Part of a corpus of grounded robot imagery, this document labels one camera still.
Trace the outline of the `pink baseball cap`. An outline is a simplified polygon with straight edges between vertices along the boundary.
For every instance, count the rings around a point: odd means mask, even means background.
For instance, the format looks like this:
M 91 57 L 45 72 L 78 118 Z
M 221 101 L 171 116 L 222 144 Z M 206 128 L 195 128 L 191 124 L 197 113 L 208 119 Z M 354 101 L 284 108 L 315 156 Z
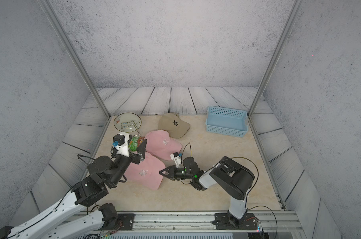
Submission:
M 151 131 L 145 135 L 145 139 L 146 151 L 162 160 L 171 161 L 171 155 L 182 149 L 181 143 L 172 139 L 164 130 Z
M 163 169 L 165 169 L 165 164 L 147 152 L 145 159 L 139 164 L 131 163 L 129 165 L 124 176 L 128 181 L 138 182 L 152 190 L 157 190 L 163 180 L 159 171 Z

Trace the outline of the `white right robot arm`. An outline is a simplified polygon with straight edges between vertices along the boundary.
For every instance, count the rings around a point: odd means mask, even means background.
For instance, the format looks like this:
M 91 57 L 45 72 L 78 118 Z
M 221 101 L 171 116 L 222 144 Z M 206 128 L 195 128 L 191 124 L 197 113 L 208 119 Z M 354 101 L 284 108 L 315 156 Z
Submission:
M 187 157 L 181 165 L 171 165 L 159 174 L 172 181 L 189 180 L 198 191 L 205 191 L 219 185 L 230 196 L 230 207 L 226 213 L 216 213 L 214 221 L 217 230 L 256 230 L 260 231 L 259 220 L 248 213 L 248 194 L 253 188 L 253 172 L 229 157 L 223 157 L 207 171 L 199 168 L 193 157 Z

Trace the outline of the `beige baseball cap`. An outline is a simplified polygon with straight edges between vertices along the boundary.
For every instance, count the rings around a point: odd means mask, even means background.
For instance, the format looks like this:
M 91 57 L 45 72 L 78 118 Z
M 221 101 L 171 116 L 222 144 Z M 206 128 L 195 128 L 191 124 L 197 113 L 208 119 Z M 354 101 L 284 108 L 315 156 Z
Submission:
M 189 131 L 190 124 L 180 119 L 176 113 L 167 113 L 159 120 L 158 129 L 167 131 L 172 138 L 181 138 Z

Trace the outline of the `aluminium frame post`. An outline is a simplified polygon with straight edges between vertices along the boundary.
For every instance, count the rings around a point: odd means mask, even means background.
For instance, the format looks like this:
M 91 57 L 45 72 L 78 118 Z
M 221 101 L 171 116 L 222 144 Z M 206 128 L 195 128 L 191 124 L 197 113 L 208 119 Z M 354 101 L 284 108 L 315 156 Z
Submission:
M 57 17 L 50 1 L 48 0 L 38 0 L 41 8 L 43 9 L 44 13 L 46 14 L 50 24 L 52 25 L 54 31 L 56 32 L 57 36 L 59 37 L 60 41 L 64 45 L 67 53 L 69 54 L 72 62 L 74 63 L 76 69 L 80 73 L 83 81 L 85 82 L 86 86 L 88 87 L 90 93 L 94 97 L 96 103 L 101 108 L 104 115 L 109 119 L 111 117 L 111 113 L 105 106 L 100 94 L 96 90 L 94 83 L 92 82 L 88 72 L 86 71 L 81 59 L 79 58 L 73 44 L 71 43 L 67 33 L 65 32 L 62 24 L 60 23 L 59 18 Z
M 294 4 L 293 4 L 290 14 L 288 16 L 288 19 L 286 21 L 286 24 L 282 30 L 282 33 L 278 40 L 278 43 L 272 54 L 271 60 L 268 64 L 267 69 L 263 75 L 263 78 L 258 86 L 257 93 L 256 93 L 255 98 L 252 102 L 252 105 L 249 109 L 249 112 L 248 112 L 249 118 L 255 113 L 255 110 L 260 102 L 261 96 L 263 95 L 263 93 L 271 79 L 272 73 L 277 65 L 277 62 L 278 62 L 280 56 L 281 56 L 283 48 L 288 40 L 288 37 L 291 34 L 293 26 L 298 18 L 299 12 L 302 8 L 302 4 L 303 4 L 303 0 L 295 0 L 294 1 Z

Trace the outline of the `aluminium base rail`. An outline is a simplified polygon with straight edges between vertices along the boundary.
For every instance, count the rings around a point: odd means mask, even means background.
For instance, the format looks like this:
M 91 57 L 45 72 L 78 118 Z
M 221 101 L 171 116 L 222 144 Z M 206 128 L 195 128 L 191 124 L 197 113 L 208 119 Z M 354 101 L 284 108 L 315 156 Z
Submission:
M 84 238 L 98 234 L 102 239 L 143 234 L 259 234 L 262 239 L 304 239 L 303 227 L 293 211 L 252 211 L 244 224 L 234 229 L 223 212 L 135 212 L 121 213 L 119 220 L 107 227 L 95 213 L 79 214 L 65 223 L 54 226 L 42 237 L 44 239 Z

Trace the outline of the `pale green ceramic plate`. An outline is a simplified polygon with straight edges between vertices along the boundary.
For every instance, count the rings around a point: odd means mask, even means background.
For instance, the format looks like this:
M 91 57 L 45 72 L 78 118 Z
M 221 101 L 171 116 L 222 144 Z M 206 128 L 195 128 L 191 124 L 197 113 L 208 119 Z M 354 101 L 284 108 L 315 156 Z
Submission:
M 131 120 L 142 122 L 141 118 L 137 114 L 134 114 L 134 113 L 122 113 L 122 114 L 119 114 L 119 115 L 117 115 L 115 117 L 115 119 L 113 121 L 113 125 L 117 130 L 121 131 L 121 123 L 122 122 L 129 122 Z

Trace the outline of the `left aluminium frame post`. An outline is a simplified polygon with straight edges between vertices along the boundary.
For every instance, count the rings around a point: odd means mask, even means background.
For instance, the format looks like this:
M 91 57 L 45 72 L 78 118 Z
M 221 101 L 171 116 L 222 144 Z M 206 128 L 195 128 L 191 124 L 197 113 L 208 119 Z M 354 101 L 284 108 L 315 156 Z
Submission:
M 105 106 L 100 94 L 96 90 L 94 83 L 92 82 L 88 72 L 86 71 L 81 59 L 79 58 L 73 44 L 71 43 L 67 33 L 65 32 L 62 24 L 60 23 L 59 18 L 57 17 L 50 1 L 48 0 L 38 0 L 41 8 L 43 9 L 44 13 L 46 14 L 50 24 L 52 25 L 54 31 L 56 32 L 57 36 L 59 37 L 60 41 L 64 45 L 67 53 L 69 54 L 72 62 L 74 63 L 76 69 L 80 73 L 83 81 L 85 82 L 86 86 L 88 87 L 90 93 L 94 97 L 96 103 L 101 108 L 104 115 L 109 119 L 111 117 L 111 113 Z

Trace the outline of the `right aluminium frame post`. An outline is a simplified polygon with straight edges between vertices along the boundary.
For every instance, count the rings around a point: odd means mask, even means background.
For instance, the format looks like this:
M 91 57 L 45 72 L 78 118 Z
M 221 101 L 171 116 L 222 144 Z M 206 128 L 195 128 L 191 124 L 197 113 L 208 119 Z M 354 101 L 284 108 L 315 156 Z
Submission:
M 263 78 L 258 86 L 257 93 L 256 93 L 255 98 L 252 102 L 252 105 L 249 109 L 249 112 L 248 112 L 249 118 L 255 113 L 255 110 L 260 102 L 261 96 L 263 95 L 263 93 L 271 79 L 272 73 L 277 65 L 277 62 L 278 62 L 280 56 L 281 56 L 283 48 L 288 40 L 288 37 L 291 34 L 293 26 L 298 18 L 299 12 L 302 8 L 302 4 L 303 4 L 303 0 L 295 0 L 294 1 L 294 4 L 293 4 L 290 14 L 288 16 L 288 19 L 286 21 L 286 24 L 282 30 L 282 33 L 278 40 L 278 43 L 272 54 L 271 60 L 268 64 L 267 69 L 263 75 Z

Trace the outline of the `light blue plastic basket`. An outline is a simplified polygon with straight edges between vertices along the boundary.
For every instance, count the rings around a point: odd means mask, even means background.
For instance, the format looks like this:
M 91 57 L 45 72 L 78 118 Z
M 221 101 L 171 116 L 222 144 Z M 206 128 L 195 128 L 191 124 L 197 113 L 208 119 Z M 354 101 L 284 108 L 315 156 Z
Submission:
M 234 137 L 244 137 L 249 130 L 245 110 L 209 106 L 205 121 L 206 131 Z

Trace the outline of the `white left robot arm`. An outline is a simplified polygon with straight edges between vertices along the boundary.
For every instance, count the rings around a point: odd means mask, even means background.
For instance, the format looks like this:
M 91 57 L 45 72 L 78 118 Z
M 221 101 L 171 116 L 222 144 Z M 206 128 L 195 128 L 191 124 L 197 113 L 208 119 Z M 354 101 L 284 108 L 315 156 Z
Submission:
M 132 136 L 118 134 L 114 137 L 112 156 L 100 156 L 88 165 L 89 176 L 75 184 L 57 203 L 16 227 L 0 229 L 0 239 L 72 239 L 90 231 L 117 231 L 123 220 L 111 203 L 94 212 L 66 223 L 65 220 L 91 207 L 108 194 L 109 188 L 126 182 L 125 172 L 131 163 L 144 161 L 147 140 L 136 152 L 129 151 Z

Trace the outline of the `green snack bag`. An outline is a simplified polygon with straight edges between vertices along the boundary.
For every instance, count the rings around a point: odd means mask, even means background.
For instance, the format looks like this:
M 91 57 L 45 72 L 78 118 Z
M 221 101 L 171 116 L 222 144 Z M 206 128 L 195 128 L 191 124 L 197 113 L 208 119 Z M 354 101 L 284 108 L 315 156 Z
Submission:
M 140 145 L 144 142 L 144 140 L 145 140 L 145 138 L 143 136 L 132 137 L 132 139 L 129 143 L 129 151 L 136 152 L 137 148 L 140 147 Z

